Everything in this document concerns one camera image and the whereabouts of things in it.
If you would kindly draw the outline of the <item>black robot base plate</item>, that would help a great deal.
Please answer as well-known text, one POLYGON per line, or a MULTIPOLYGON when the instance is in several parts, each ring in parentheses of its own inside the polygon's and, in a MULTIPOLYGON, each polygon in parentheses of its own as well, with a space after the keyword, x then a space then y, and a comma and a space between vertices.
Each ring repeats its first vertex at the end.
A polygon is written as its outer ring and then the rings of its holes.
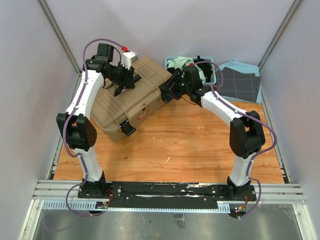
POLYGON ((147 210, 209 210, 217 209, 219 201, 254 202, 257 200, 253 185, 239 191, 227 184, 181 182, 111 181, 85 183, 78 190, 79 198, 108 199, 118 209, 147 210))

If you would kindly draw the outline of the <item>tan plastic tool box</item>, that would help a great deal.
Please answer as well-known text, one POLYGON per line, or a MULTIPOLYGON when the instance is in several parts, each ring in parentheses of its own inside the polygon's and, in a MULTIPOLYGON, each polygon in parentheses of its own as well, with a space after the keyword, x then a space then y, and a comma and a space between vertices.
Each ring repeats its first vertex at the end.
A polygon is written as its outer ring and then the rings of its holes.
POLYGON ((114 143, 132 135, 141 122, 165 104, 159 86, 172 76, 148 56, 132 66, 134 75, 141 76, 135 88, 125 89, 118 96, 114 96, 117 85, 100 88, 91 109, 91 117, 114 143))

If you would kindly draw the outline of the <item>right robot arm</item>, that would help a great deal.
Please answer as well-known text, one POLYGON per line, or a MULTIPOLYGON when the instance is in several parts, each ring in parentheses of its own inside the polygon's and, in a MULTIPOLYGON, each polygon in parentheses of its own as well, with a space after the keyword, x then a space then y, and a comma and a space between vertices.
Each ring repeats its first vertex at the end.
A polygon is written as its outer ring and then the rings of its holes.
POLYGON ((266 142, 260 115, 256 111, 247 112, 236 107, 214 87, 204 85, 194 65, 169 69, 169 73, 169 79, 159 87, 163 102, 169 103, 187 95, 190 101, 211 111, 229 127, 229 146, 234 161, 225 194, 232 200, 244 197, 251 184, 252 158, 266 142))

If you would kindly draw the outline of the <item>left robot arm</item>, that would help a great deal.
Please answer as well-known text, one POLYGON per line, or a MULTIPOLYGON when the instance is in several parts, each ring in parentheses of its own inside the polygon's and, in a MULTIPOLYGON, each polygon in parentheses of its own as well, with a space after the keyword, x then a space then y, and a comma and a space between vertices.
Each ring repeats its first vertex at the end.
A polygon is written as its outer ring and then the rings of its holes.
POLYGON ((116 191, 106 182, 105 174, 97 159, 95 144, 97 130, 90 121, 91 110, 97 93, 106 79, 119 85, 121 93, 128 82, 133 81, 133 62, 137 54, 121 47, 118 65, 112 65, 114 47, 99 43, 96 55, 82 58, 83 75, 77 92, 64 113, 58 113, 56 122, 64 147, 72 158, 78 158, 82 172, 82 182, 78 185, 80 198, 112 198, 116 191))

